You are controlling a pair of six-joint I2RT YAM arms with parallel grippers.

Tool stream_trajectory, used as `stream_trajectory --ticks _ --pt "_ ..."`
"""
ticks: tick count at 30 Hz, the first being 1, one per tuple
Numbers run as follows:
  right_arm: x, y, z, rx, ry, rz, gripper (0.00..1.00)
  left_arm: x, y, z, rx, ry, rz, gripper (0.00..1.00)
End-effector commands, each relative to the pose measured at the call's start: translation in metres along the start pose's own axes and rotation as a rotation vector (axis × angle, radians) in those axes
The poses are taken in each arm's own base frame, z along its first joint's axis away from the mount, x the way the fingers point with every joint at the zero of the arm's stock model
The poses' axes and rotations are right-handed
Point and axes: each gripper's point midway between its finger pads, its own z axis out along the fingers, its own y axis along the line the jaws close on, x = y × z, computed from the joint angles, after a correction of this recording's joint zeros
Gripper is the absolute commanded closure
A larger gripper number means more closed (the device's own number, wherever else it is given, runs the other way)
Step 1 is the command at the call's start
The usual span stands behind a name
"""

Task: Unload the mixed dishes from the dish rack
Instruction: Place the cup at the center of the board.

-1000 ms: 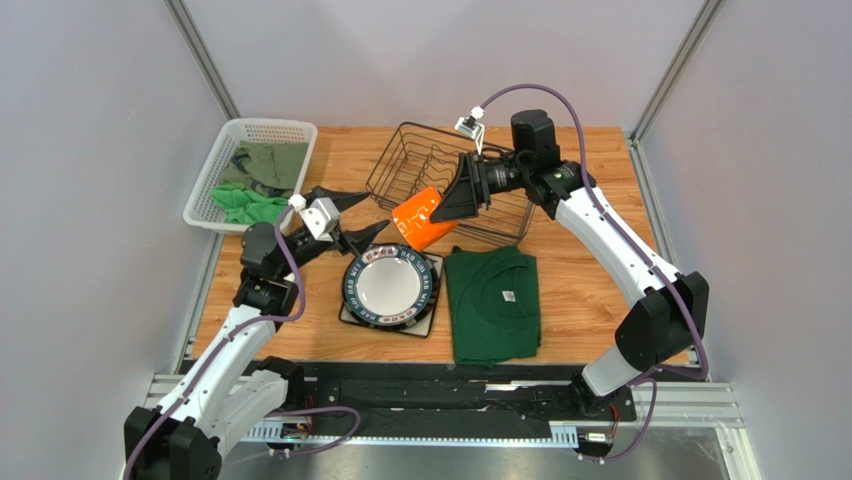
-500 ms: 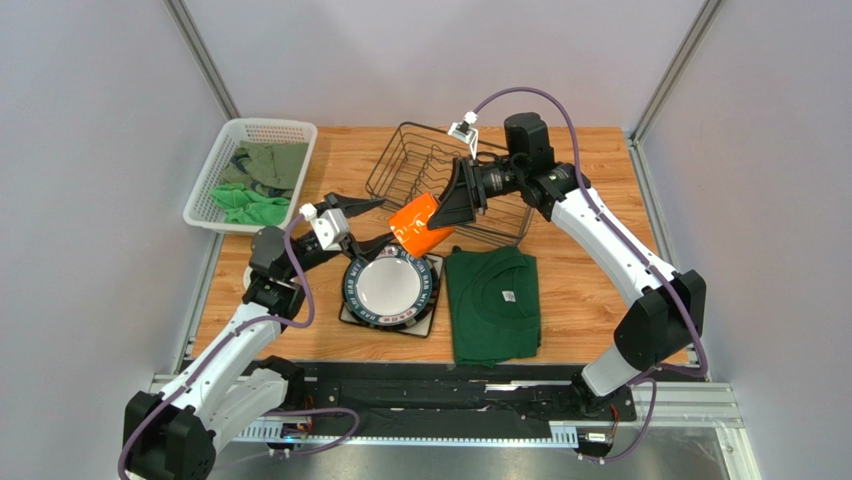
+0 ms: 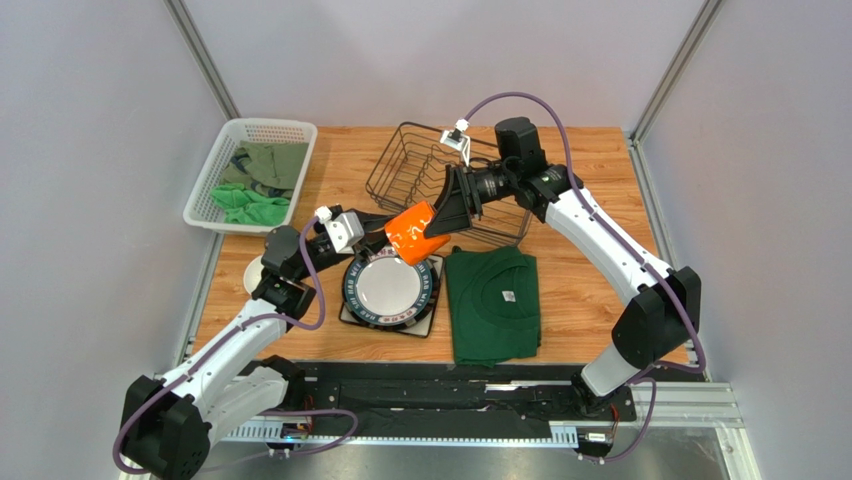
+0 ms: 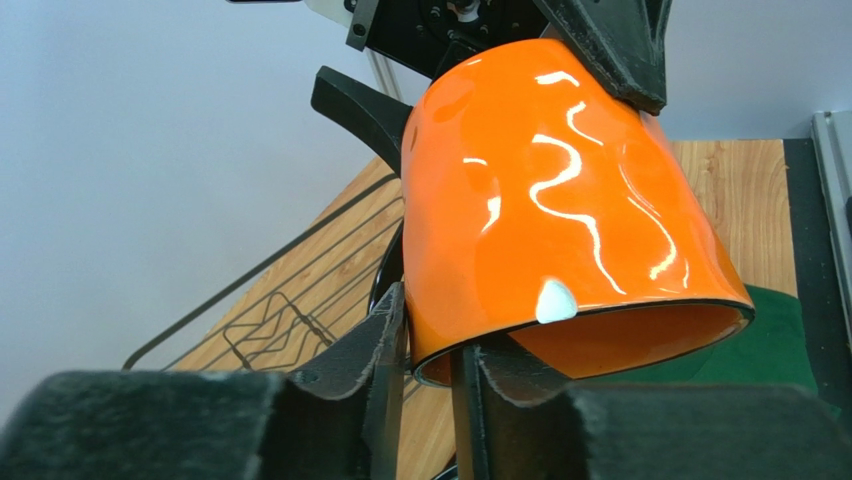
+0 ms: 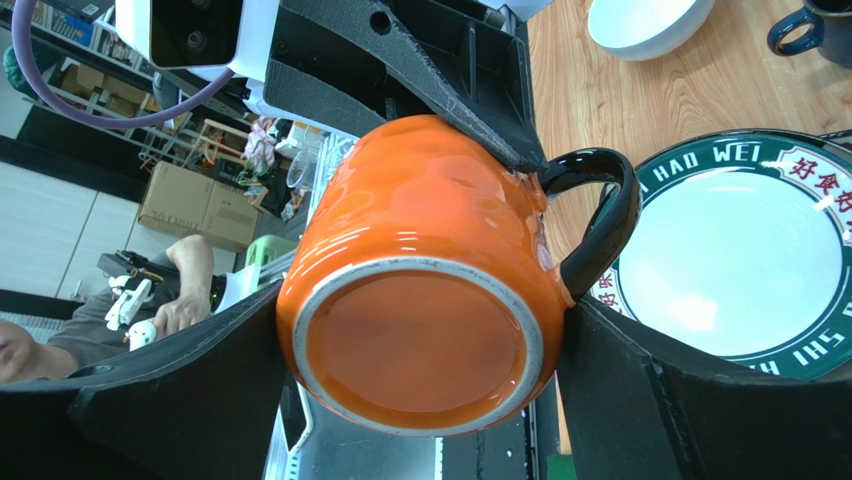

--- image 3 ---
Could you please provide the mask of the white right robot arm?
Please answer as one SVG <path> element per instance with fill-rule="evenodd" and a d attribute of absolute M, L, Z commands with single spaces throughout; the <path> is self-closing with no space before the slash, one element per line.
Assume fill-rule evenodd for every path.
<path fill-rule="evenodd" d="M 654 367 L 700 327 L 701 279 L 690 267 L 674 269 L 648 252 L 599 205 L 570 163 L 548 161 L 537 127 L 526 117 L 494 127 L 498 157 L 475 159 L 464 119 L 442 132 L 441 144 L 460 162 L 445 169 L 444 186 L 427 224 L 428 237 L 471 229 L 486 204 L 515 203 L 569 240 L 603 274 L 624 310 L 609 345 L 571 378 L 571 405 L 592 417 L 630 381 Z"/>

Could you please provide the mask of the orange ceramic mug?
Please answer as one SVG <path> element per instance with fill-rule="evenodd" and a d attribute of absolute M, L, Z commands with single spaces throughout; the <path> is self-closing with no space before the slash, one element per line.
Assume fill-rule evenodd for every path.
<path fill-rule="evenodd" d="M 425 230 L 436 211 L 428 201 L 420 201 L 387 222 L 385 235 L 397 255 L 408 265 L 415 265 L 446 245 L 450 235 L 427 238 Z"/>

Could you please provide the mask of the white ribbed bowl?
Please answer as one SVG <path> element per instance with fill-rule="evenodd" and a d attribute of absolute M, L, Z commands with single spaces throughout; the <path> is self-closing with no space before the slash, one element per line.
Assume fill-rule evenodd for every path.
<path fill-rule="evenodd" d="M 242 281 L 243 287 L 247 294 L 252 297 L 254 291 L 260 285 L 263 278 L 264 266 L 262 264 L 262 257 L 255 257 L 245 268 Z"/>

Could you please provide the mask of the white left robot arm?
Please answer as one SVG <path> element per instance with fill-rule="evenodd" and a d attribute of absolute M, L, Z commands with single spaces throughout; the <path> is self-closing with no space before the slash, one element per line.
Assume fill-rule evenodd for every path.
<path fill-rule="evenodd" d="M 291 329 L 323 324 L 323 318 L 302 319 L 313 303 L 326 313 L 319 272 L 379 252 L 388 243 L 390 219 L 334 206 L 319 208 L 301 230 L 273 228 L 265 238 L 261 279 L 235 318 L 172 370 L 130 385 L 112 446 L 115 465 L 130 475 L 191 479 L 208 471 L 205 461 L 219 441 L 255 416 L 284 420 L 284 437 L 269 454 L 286 458 L 308 454 L 301 444 L 316 418 L 353 418 L 342 409 L 308 409 L 305 374 L 286 359 L 271 356 L 251 373 L 243 370 Z"/>

